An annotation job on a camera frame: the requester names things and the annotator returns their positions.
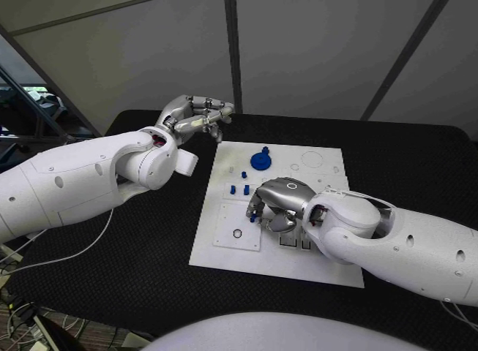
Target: hole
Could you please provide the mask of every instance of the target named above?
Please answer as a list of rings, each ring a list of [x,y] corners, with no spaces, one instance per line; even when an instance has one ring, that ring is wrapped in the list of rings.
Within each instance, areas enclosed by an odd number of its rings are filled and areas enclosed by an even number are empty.
[[[465,253],[464,253],[462,250],[456,251],[456,257],[455,258],[456,258],[458,262],[464,262],[465,261]]]
[[[94,164],[94,169],[95,169],[95,172],[97,172],[100,175],[104,174],[104,169],[101,168],[100,163],[95,163],[95,164]]]
[[[406,245],[407,245],[409,247],[413,247],[413,245],[414,245],[414,238],[413,238],[412,235],[407,235]]]
[[[56,187],[59,188],[59,189],[62,189],[62,177],[56,177],[55,179],[53,179],[53,182],[56,183]]]

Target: dark floor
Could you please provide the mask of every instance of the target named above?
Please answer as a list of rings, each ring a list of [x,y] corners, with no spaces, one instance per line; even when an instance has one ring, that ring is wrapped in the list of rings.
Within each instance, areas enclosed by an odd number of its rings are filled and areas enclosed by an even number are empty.
[[[65,318],[65,315],[56,312],[50,312],[46,317],[56,322],[56,324],[62,324],[62,320]],[[9,311],[6,308],[6,304],[0,305],[0,336],[3,334],[6,334],[6,322],[9,320]],[[75,318],[68,317],[66,319],[66,325],[75,320]],[[69,330],[69,333],[72,335],[75,335],[75,333],[78,332],[78,329],[81,327],[81,321],[76,323],[76,325],[72,327],[72,329]],[[27,327],[23,325],[22,327],[19,327],[16,333],[14,333],[14,339],[26,332]],[[111,338],[114,336],[114,331],[115,328],[105,325],[105,324],[100,324],[97,322],[89,322],[88,326],[85,327],[82,334],[81,334],[81,344],[84,346],[84,348],[87,349],[87,351],[104,351],[108,348],[110,342],[111,342]],[[123,344],[123,340],[124,340],[124,336],[127,334],[127,330],[124,329],[118,329],[117,330],[117,335],[115,335],[115,339],[113,342],[113,346],[120,346]],[[26,336],[23,338],[23,340],[29,341],[32,339],[30,336]],[[1,340],[0,341],[0,350],[6,350],[9,347],[11,346],[11,341],[7,340]]]

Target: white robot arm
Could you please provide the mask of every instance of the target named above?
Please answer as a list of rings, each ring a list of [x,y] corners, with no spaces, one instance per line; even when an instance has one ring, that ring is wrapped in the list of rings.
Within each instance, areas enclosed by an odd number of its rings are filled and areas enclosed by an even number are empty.
[[[478,232],[403,208],[380,209],[364,197],[334,189],[316,194],[297,180],[277,178],[257,188],[245,216],[261,218],[266,204],[273,232],[293,230],[297,220],[331,260],[419,295],[478,307]]]
[[[53,148],[0,174],[0,244],[37,230],[82,222],[159,189],[172,173],[191,176],[198,158],[178,149],[195,132],[221,142],[217,121],[232,105],[182,95],[153,127]],[[117,184],[115,175],[128,181]]]

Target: black table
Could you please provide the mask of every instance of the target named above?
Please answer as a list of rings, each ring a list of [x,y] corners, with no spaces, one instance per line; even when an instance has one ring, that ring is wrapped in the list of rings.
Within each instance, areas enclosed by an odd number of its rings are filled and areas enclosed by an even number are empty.
[[[157,116],[124,111],[108,135],[152,125]],[[458,128],[235,115],[224,133],[231,141],[341,148],[352,190],[478,230],[478,153]],[[478,334],[439,303],[367,272],[362,290],[188,265],[215,148],[208,135],[195,135],[183,146],[199,157],[192,177],[175,173],[159,191],[133,197],[85,254],[14,274],[9,291],[156,335],[219,314],[276,311],[361,325],[432,350],[478,350]],[[50,230],[22,264],[78,252],[107,217]],[[478,309],[462,309],[478,322]]]

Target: blue object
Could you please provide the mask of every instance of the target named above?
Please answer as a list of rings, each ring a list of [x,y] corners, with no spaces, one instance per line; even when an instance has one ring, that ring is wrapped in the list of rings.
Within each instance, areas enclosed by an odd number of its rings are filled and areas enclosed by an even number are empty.
[[[269,148],[264,146],[261,152],[251,157],[251,166],[256,170],[266,170],[273,163],[273,159],[269,156]]]

